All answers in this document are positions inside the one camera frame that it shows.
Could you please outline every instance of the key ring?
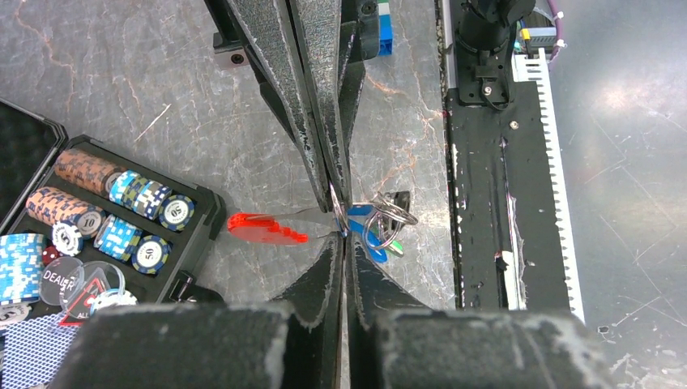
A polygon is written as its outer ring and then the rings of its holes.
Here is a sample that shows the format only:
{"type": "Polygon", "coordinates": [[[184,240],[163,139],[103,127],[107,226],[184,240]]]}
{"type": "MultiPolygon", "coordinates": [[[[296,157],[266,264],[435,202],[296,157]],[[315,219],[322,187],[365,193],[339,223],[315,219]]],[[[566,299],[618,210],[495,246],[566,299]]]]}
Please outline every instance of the key ring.
{"type": "Polygon", "coordinates": [[[377,195],[374,196],[369,204],[374,207],[375,212],[370,215],[365,222],[363,238],[365,239],[365,244],[372,250],[386,249],[394,242],[396,236],[406,224],[415,225],[419,222],[414,215],[392,203],[385,195],[379,192],[377,192],[377,195]],[[393,221],[398,222],[395,229],[392,228],[394,225],[393,221]],[[378,246],[374,245],[368,239],[369,231],[375,222],[377,222],[378,227],[378,239],[382,242],[378,246]],[[391,230],[390,236],[386,235],[389,231],[387,231],[385,224],[389,225],[388,229],[391,230]]]}
{"type": "Polygon", "coordinates": [[[334,185],[332,185],[331,182],[329,183],[329,191],[331,192],[331,203],[333,206],[334,217],[341,230],[341,236],[347,237],[348,232],[351,231],[351,226],[348,224],[348,215],[341,207],[341,203],[336,197],[336,192],[334,192],[334,185]]]}

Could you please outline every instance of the poker chip case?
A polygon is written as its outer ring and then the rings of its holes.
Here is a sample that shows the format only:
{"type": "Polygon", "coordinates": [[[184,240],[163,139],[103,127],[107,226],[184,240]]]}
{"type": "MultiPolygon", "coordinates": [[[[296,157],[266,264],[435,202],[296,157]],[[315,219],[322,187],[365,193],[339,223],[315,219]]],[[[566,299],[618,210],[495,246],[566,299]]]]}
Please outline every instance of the poker chip case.
{"type": "MultiPolygon", "coordinates": [[[[84,262],[104,261],[119,268],[126,279],[126,289],[140,302],[177,301],[173,296],[180,283],[188,283],[203,265],[210,241],[214,241],[226,220],[226,205],[216,193],[192,183],[149,169],[110,150],[86,135],[69,139],[64,127],[41,115],[22,109],[0,98],[0,234],[40,233],[51,236],[51,228],[27,215],[24,204],[37,188],[51,186],[102,208],[107,214],[127,221],[172,245],[166,264],[155,275],[136,271],[84,242],[78,258],[84,262]],[[175,193],[194,201],[194,213],[182,231],[172,231],[121,205],[61,179],[55,174],[55,160],[67,149],[79,149],[93,156],[134,170],[168,186],[175,193]]],[[[33,304],[31,317],[52,314],[59,307],[42,301],[33,304]]]]}

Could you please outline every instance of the cable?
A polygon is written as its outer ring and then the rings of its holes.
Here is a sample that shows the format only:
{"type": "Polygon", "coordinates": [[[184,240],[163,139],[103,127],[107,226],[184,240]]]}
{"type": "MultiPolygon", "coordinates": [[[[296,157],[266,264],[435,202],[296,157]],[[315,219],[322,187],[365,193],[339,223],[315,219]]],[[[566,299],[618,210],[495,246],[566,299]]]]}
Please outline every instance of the cable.
{"type": "Polygon", "coordinates": [[[551,52],[551,58],[548,60],[548,68],[551,70],[553,67],[553,60],[556,59],[561,48],[565,47],[565,42],[563,41],[563,12],[558,9],[556,0],[547,0],[548,7],[551,9],[551,15],[553,16],[553,24],[556,26],[556,43],[553,45],[553,51],[551,52]]]}

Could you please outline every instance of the gray marble surface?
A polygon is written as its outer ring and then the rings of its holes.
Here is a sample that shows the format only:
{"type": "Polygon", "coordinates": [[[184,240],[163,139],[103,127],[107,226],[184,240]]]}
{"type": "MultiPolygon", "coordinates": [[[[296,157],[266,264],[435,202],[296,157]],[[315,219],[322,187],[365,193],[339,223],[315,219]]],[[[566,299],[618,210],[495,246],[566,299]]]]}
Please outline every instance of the gray marble surface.
{"type": "MultiPolygon", "coordinates": [[[[420,219],[383,265],[434,308],[454,307],[433,2],[391,4],[394,55],[367,62],[351,146],[355,200],[411,190],[420,219]]],[[[123,156],[209,187],[230,212],[315,205],[301,158],[248,67],[219,71],[201,0],[0,2],[0,96],[123,156]]],[[[318,244],[259,246],[222,232],[200,283],[227,301],[274,297],[318,244]]]]}
{"type": "Polygon", "coordinates": [[[559,5],[551,80],[587,326],[618,387],[687,387],[687,2],[559,5]]]}

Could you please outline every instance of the white poker chip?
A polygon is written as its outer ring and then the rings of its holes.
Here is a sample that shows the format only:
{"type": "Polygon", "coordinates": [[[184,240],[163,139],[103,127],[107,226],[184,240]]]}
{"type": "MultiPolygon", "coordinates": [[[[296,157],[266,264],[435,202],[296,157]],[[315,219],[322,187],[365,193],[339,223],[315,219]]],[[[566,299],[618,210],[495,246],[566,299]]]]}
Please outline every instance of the white poker chip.
{"type": "Polygon", "coordinates": [[[53,245],[59,252],[73,257],[83,249],[83,235],[71,221],[58,221],[53,226],[53,245]]]}
{"type": "Polygon", "coordinates": [[[29,304],[0,307],[0,335],[4,334],[10,325],[24,321],[30,312],[29,304]]]}
{"type": "Polygon", "coordinates": [[[110,289],[99,294],[92,301],[91,314],[108,306],[135,306],[138,303],[139,299],[128,290],[125,290],[123,294],[119,294],[119,289],[110,289]]]}

